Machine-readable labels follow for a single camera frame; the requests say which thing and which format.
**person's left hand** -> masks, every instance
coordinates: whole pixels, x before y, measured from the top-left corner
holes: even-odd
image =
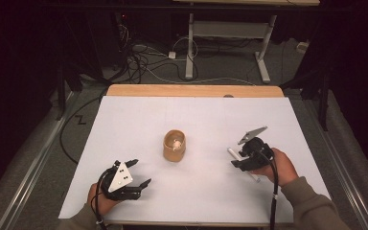
[[[89,189],[88,193],[88,199],[86,200],[86,203],[91,205],[91,207],[95,210],[95,199],[94,196],[97,192],[97,183],[92,184],[91,188]],[[106,215],[115,205],[122,202],[122,200],[112,200],[105,197],[103,194],[103,191],[100,188],[100,194],[98,195],[98,211],[101,216]]]

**cable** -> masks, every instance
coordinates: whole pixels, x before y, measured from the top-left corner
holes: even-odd
[[[152,75],[154,75],[157,79],[164,81],[164,82],[168,82],[168,83],[174,83],[174,84],[192,84],[192,83],[203,83],[203,82],[208,82],[208,81],[220,81],[220,80],[231,80],[231,81],[240,81],[249,85],[255,85],[253,83],[250,83],[246,80],[238,80],[238,79],[232,79],[232,78],[217,78],[217,79],[209,79],[209,80],[197,80],[197,81],[188,81],[188,82],[178,82],[178,81],[173,81],[173,80],[165,80],[162,79],[160,77],[158,77],[156,74],[154,74],[149,68],[147,67],[143,67],[145,68],[147,71],[149,71],[149,73],[151,73]]]
[[[184,39],[191,40],[191,41],[194,43],[194,45],[195,45],[195,54],[193,55],[193,58],[195,58],[195,57],[196,57],[196,55],[198,54],[198,46],[196,45],[196,42],[195,42],[193,39],[190,39],[190,38],[188,38],[187,36],[183,36],[183,37],[179,38],[179,39],[174,43],[174,45],[172,46],[172,51],[174,51],[175,45],[177,45],[179,41],[184,40]]]
[[[123,35],[122,35],[122,37],[121,37],[121,41],[123,41],[123,40],[124,40],[124,37],[125,37],[125,35],[126,35],[126,41],[125,41],[125,44],[122,46],[122,49],[124,49],[124,48],[127,46],[127,44],[128,44],[128,40],[129,40],[129,30],[127,29],[127,27],[126,27],[126,26],[124,26],[124,25],[122,25],[122,24],[118,25],[118,27],[122,27],[122,28],[124,28],[124,33],[123,33]]]
[[[104,224],[104,220],[103,220],[103,217],[101,216],[100,214],[100,211],[99,211],[99,203],[98,203],[98,196],[101,194],[100,193],[100,187],[101,187],[101,184],[103,182],[103,179],[104,177],[106,177],[106,175],[110,172],[110,169],[107,169],[105,172],[103,172],[103,174],[101,174],[100,178],[98,179],[98,183],[97,183],[97,188],[96,188],[96,191],[95,191],[95,195],[94,197],[92,198],[94,201],[95,201],[95,209],[94,207],[92,207],[92,199],[91,199],[91,209],[92,209],[92,212],[94,212],[95,214],[95,217],[97,218],[97,224],[100,225],[101,229],[103,230],[106,230],[106,226]]]
[[[279,192],[279,174],[277,173],[277,165],[276,160],[273,156],[273,162],[271,162],[262,152],[257,151],[264,160],[270,165],[273,176],[274,176],[274,189],[273,189],[273,198],[271,199],[271,208],[270,208],[270,230],[274,230],[274,225],[276,223],[276,206],[277,206],[277,196]]]
[[[59,137],[58,137],[58,139],[59,139],[59,145],[61,146],[61,149],[62,149],[62,151],[64,152],[64,154],[68,157],[68,159],[70,159],[74,164],[76,164],[76,165],[78,165],[79,164],[79,162],[76,160],[76,159],[74,159],[69,153],[68,153],[68,151],[65,149],[65,146],[64,146],[64,143],[62,142],[62,134],[63,134],[63,132],[64,132],[64,130],[65,130],[65,128],[67,127],[67,125],[68,125],[68,123],[71,121],[71,119],[73,119],[75,116],[76,116],[76,114],[78,113],[78,112],[80,112],[83,108],[85,108],[86,106],[88,106],[89,104],[91,104],[91,103],[93,103],[93,102],[95,102],[96,100],[98,100],[98,102],[99,103],[101,103],[101,100],[102,100],[102,98],[103,98],[103,96],[104,96],[104,93],[106,92],[106,90],[107,90],[107,88],[106,89],[104,89],[102,92],[101,92],[101,94],[100,94],[100,96],[99,97],[97,97],[97,98],[95,98],[95,99],[92,99],[92,100],[90,100],[90,101],[88,101],[87,103],[85,103],[85,104],[83,104],[79,109],[77,109],[77,111],[75,111],[66,121],[65,121],[65,123],[64,123],[64,126],[61,128],[61,130],[60,130],[60,132],[59,132]]]
[[[234,41],[239,42],[239,39],[237,39],[237,40],[234,40],[234,39],[224,39],[224,40],[221,39],[221,40],[218,40],[215,37],[212,37],[212,39],[207,39],[207,38],[202,37],[202,36],[194,36],[194,39],[196,39],[196,38],[198,38],[200,40],[203,40],[203,41],[213,42],[216,45],[216,47],[202,46],[202,45],[200,45],[200,41],[197,41],[197,44],[198,44],[197,48],[199,50],[198,51],[198,56],[201,57],[201,58],[212,58],[212,57],[218,55],[220,53],[220,51],[222,51],[222,50],[230,50],[230,49],[234,49],[234,48],[244,48],[247,45],[249,45],[250,42],[252,42],[254,40],[254,39],[244,38],[244,39],[241,40],[240,44],[231,45],[229,43],[234,42]],[[200,51],[202,49],[217,49],[217,50],[215,51],[214,54],[212,54],[210,56],[201,56]]]
[[[163,56],[163,57],[166,57],[167,55],[165,55],[165,54],[163,54],[161,51],[159,51],[159,50],[157,50],[157,49],[155,49],[155,48],[152,48],[152,47],[150,47],[150,46],[148,46],[148,45],[140,45],[140,44],[135,44],[135,45],[133,45],[133,48],[134,47],[136,47],[136,46],[143,46],[143,47],[146,47],[146,49],[145,50],[143,50],[143,51],[136,51],[136,52],[138,52],[138,53],[142,53],[142,54],[146,54],[146,55],[154,55],[154,56]],[[153,50],[153,51],[157,51],[157,53],[145,53],[145,51],[147,50],[147,49],[151,49],[151,50]]]

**desk leg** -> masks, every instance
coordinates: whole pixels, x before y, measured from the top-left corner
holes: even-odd
[[[190,13],[190,20],[188,22],[188,52],[187,52],[187,62],[185,67],[185,79],[191,80],[193,78],[193,37],[194,37],[194,14]]]
[[[272,15],[270,17],[270,22],[267,25],[264,33],[264,40],[262,50],[255,53],[256,61],[258,62],[258,67],[262,76],[263,83],[270,83],[270,76],[268,75],[267,68],[265,67],[265,50],[267,49],[268,42],[270,42],[271,33],[273,32],[274,23],[276,22],[277,15]]]

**white marker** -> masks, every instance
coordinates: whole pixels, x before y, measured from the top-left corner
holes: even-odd
[[[231,153],[231,155],[235,158],[235,160],[242,161],[241,157],[239,155],[237,155],[231,148],[228,148],[228,152]],[[253,179],[255,179],[256,183],[260,182],[259,176],[257,176],[256,174],[253,174],[251,172],[248,172],[248,173],[253,177]]]

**brown cup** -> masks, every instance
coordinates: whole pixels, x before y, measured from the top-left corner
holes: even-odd
[[[173,162],[179,162],[183,156],[186,148],[185,135],[180,130],[170,130],[163,141],[163,155]]]

